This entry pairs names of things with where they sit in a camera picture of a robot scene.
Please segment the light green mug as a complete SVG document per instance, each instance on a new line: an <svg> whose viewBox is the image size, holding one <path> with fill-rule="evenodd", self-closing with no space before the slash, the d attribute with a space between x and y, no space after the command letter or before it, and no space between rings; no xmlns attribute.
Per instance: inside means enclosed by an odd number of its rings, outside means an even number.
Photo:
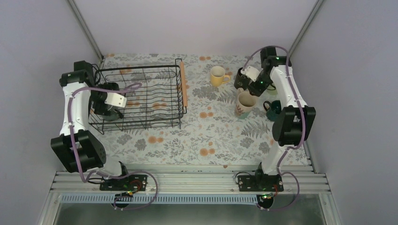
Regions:
<svg viewBox="0 0 398 225"><path fill-rule="evenodd" d="M276 87L274 86L274 84L270 84L269 87L267 88L267 93L272 95L272 96L276 96L277 95L277 90Z"/></svg>

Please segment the black matte mug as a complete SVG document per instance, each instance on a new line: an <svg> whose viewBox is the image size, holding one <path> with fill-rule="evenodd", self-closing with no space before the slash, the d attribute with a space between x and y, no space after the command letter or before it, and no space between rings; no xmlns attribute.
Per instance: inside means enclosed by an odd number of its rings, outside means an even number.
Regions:
<svg viewBox="0 0 398 225"><path fill-rule="evenodd" d="M247 77L246 75L242 74L243 68L241 67L235 76L234 80L234 87L236 89L242 88L243 90L246 90L251 82L251 79Z"/></svg>

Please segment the cream floral mug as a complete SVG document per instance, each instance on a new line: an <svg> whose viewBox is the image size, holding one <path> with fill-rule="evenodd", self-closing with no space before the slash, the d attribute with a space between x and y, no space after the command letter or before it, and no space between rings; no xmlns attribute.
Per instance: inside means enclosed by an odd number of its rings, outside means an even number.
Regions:
<svg viewBox="0 0 398 225"><path fill-rule="evenodd" d="M235 106L235 116L239 119L245 119L251 110L256 106L259 97L252 95L249 90L243 88L237 89L237 101Z"/></svg>

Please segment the grey green mug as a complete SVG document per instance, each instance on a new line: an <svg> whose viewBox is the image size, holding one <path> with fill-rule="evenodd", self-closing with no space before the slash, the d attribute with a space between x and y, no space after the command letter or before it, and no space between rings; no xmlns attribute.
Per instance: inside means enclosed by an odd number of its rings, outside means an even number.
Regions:
<svg viewBox="0 0 398 225"><path fill-rule="evenodd" d="M109 111L109 113L110 113L109 115L102 116L103 120L107 122L112 122L124 118L124 115L116 108Z"/></svg>

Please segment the dark teal glossy mug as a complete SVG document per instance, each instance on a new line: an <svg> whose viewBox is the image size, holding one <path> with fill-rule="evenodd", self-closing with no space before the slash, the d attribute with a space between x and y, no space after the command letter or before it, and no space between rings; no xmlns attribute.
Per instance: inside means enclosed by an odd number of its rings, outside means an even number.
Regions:
<svg viewBox="0 0 398 225"><path fill-rule="evenodd" d="M280 100L275 101L264 101L263 107L266 111L266 117L275 122L282 111L281 102Z"/></svg>

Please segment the yellow ceramic mug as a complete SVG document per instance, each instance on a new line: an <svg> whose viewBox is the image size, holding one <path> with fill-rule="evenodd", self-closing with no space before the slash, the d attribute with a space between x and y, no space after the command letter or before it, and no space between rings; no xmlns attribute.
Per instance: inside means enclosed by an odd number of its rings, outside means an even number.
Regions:
<svg viewBox="0 0 398 225"><path fill-rule="evenodd" d="M226 70L223 67L214 66L210 69L210 83L212 86L219 87L230 80L230 75L226 74Z"/></svg>

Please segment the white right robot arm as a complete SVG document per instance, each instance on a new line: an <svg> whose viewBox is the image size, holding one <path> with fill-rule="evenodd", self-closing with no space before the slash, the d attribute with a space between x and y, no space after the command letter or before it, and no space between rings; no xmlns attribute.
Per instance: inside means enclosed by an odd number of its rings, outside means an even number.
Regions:
<svg viewBox="0 0 398 225"><path fill-rule="evenodd" d="M316 116L315 108L307 105L298 90L289 55L277 55L277 48L269 45L258 50L262 71L248 86L249 92L259 97L268 86L274 85L281 103L281 112L272 126L275 144L254 175L255 187L260 191L281 186L280 166L292 150L307 140Z"/></svg>

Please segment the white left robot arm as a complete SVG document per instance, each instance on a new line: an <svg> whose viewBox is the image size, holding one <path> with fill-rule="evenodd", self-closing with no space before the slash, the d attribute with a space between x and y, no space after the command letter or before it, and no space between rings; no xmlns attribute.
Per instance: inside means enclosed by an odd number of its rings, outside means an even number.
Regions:
<svg viewBox="0 0 398 225"><path fill-rule="evenodd" d="M141 87L134 84L119 89L116 83L100 84L94 74L94 65L82 60L74 62L74 70L59 79L65 99L62 127L58 137L50 141L61 164L69 173L78 173L82 182L88 182L94 173L112 179L119 190L130 185L125 165L107 159L103 144L89 130L91 111L106 121L121 119L120 108L127 105L126 93Z"/></svg>

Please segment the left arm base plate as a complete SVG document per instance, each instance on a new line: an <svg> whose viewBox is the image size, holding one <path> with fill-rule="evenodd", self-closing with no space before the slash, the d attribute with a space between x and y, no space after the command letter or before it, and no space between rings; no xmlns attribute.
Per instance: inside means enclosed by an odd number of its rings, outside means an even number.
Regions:
<svg viewBox="0 0 398 225"><path fill-rule="evenodd" d="M136 192L145 191L148 175L134 174L123 179L107 179L101 182L101 191Z"/></svg>

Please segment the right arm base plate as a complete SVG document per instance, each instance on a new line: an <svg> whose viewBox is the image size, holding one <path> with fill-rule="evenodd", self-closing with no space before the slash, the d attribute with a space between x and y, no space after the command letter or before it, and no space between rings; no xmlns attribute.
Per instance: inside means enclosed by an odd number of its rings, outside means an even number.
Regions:
<svg viewBox="0 0 398 225"><path fill-rule="evenodd" d="M283 181L280 175L239 175L237 184L240 192L283 192Z"/></svg>

